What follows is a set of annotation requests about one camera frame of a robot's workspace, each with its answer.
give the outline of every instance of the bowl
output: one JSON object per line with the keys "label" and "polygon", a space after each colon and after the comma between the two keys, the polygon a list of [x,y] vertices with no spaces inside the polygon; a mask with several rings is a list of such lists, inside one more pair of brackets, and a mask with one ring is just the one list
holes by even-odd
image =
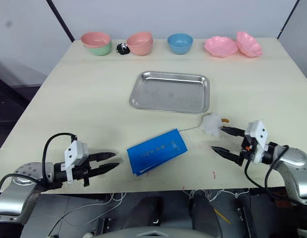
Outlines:
{"label": "bowl", "polygon": [[80,38],[86,48],[99,48],[111,42],[111,38],[108,34],[103,32],[88,32]]}
{"label": "bowl", "polygon": [[112,50],[112,42],[110,41],[107,45],[99,48],[87,48],[90,53],[96,56],[104,56]]}
{"label": "bowl", "polygon": [[139,32],[133,34],[127,39],[128,47],[143,48],[149,46],[153,42],[152,34],[150,32]]}
{"label": "bowl", "polygon": [[173,53],[183,55],[191,49],[193,38],[188,34],[176,33],[168,37],[168,43]]}
{"label": "bowl", "polygon": [[228,37],[214,36],[205,41],[204,48],[214,57],[227,57],[237,52],[236,43]]}
{"label": "bowl", "polygon": [[245,31],[237,32],[237,46],[241,52],[249,57],[262,55],[262,48],[257,40]]}
{"label": "bowl", "polygon": [[152,51],[152,46],[153,46],[153,43],[151,43],[149,46],[146,46],[144,48],[137,49],[137,48],[129,47],[129,49],[130,49],[131,53],[133,53],[137,56],[145,56]]}

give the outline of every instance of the blue folder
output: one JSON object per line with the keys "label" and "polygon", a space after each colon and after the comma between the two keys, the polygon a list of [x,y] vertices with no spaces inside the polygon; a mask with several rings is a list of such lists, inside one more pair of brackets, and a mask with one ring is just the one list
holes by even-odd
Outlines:
{"label": "blue folder", "polygon": [[187,151],[177,129],[127,149],[132,172],[137,176]]}

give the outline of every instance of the pink bowl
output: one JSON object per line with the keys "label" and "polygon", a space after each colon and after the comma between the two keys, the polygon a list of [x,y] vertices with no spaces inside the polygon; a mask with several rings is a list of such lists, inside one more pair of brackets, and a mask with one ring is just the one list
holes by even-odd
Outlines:
{"label": "pink bowl", "polygon": [[130,36],[127,40],[127,45],[131,47],[145,47],[152,43],[152,34],[150,32],[139,32]]}
{"label": "pink bowl", "polygon": [[103,32],[88,32],[82,35],[80,40],[85,47],[94,49],[109,44],[111,38],[108,34]]}
{"label": "pink bowl", "polygon": [[135,48],[130,48],[131,53],[137,55],[137,56],[145,56],[147,54],[149,54],[152,51],[152,46],[153,44],[145,47],[145,48],[141,48],[141,49],[135,49]]}
{"label": "pink bowl", "polygon": [[237,32],[236,43],[241,52],[249,57],[257,57],[262,55],[262,49],[257,40],[247,32]]}
{"label": "pink bowl", "polygon": [[236,43],[228,37],[214,36],[205,41],[204,48],[215,57],[226,57],[235,53],[238,48]]}

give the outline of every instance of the wall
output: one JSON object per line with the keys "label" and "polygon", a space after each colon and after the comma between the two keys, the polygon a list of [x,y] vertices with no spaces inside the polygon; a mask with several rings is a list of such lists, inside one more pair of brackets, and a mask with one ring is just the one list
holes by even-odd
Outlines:
{"label": "wall", "polygon": [[307,0],[300,0],[279,40],[307,77]]}
{"label": "wall", "polygon": [[[76,39],[104,31],[125,39],[138,31],[155,38],[186,32],[195,38],[235,37],[248,31],[276,37],[296,0],[54,0]],[[0,77],[12,86],[37,85],[70,45],[44,0],[0,0]]]}

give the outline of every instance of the floor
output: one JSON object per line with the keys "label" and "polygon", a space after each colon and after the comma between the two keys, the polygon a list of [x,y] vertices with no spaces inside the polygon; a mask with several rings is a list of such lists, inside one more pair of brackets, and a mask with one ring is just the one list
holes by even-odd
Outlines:
{"label": "floor", "polygon": [[[38,89],[39,87],[19,88],[17,91],[31,100]],[[9,99],[6,95],[0,93],[0,147],[23,111],[24,108]],[[241,192],[245,190],[232,189],[231,191]],[[112,219],[109,231],[120,229],[133,206],[143,197],[153,195],[161,196],[164,200],[162,226],[191,229],[191,220],[188,214],[188,196],[182,191],[163,191],[128,193],[119,207],[103,216]],[[57,220],[51,216],[59,217],[71,209],[91,203],[103,203],[108,199],[108,196],[106,198],[103,194],[91,195],[89,196],[90,198],[84,197],[86,196],[75,197],[41,194],[31,218],[23,228],[21,237],[46,238],[49,230]],[[274,236],[275,238],[297,237],[292,209],[287,207],[282,209],[277,208],[276,204],[271,201],[266,193],[252,190],[251,196],[247,193],[241,195],[238,199],[231,194],[221,193],[216,200],[211,202],[214,208],[231,221],[230,225],[219,217],[224,238],[247,237],[246,225],[240,219],[237,208],[240,206],[249,206],[250,201],[258,238],[268,238],[272,234],[278,234]],[[79,225],[99,216],[117,204],[117,201],[113,201],[107,205],[89,206],[69,214],[66,220],[72,223],[72,225]],[[4,225],[1,225],[0,228],[1,230],[9,229],[9,227],[6,228]],[[60,222],[53,229],[52,235],[58,235],[59,238],[81,238],[86,232],[93,231],[94,228],[95,222],[88,223],[84,226],[71,226],[65,222]]]}

